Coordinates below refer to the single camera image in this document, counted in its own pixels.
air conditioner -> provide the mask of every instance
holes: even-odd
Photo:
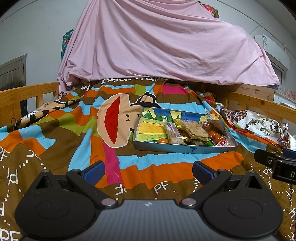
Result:
[[[256,41],[265,50],[270,61],[279,68],[282,72],[287,72],[290,69],[289,56],[278,46],[274,41],[266,35],[256,35]]]

silver bolt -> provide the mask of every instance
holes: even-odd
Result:
[[[196,204],[196,201],[193,198],[184,198],[182,200],[182,204],[185,206],[193,206],[194,204]]]
[[[105,198],[101,202],[104,206],[110,207],[113,206],[116,201],[113,198]]]

blanket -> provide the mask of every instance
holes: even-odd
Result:
[[[123,76],[279,84],[259,44],[196,0],[89,0],[57,74],[60,91]]]
[[[158,107],[220,118],[237,140],[236,152],[178,154],[135,150],[134,128],[142,107]],[[192,164],[243,175],[256,170],[283,208],[282,240],[292,240],[296,214],[295,187],[271,179],[272,171],[253,158],[261,148],[279,155],[274,142],[235,129],[210,93],[198,93],[165,78],[93,81],[56,100],[34,115],[0,128],[0,234],[21,239],[14,210],[36,176],[45,169],[64,175],[96,161],[105,175],[95,185],[114,199],[175,199],[201,187]]]

pink sheet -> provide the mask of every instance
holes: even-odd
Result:
[[[57,74],[60,91],[79,79],[147,76],[279,84],[258,43],[195,0],[89,0]]]

wooden headboard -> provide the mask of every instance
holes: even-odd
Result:
[[[36,98],[36,107],[43,105],[43,95],[53,92],[56,96],[59,92],[59,83],[46,83],[38,85],[29,85],[0,91],[0,126],[6,126],[12,123],[12,119],[20,119],[20,101],[32,97]]]

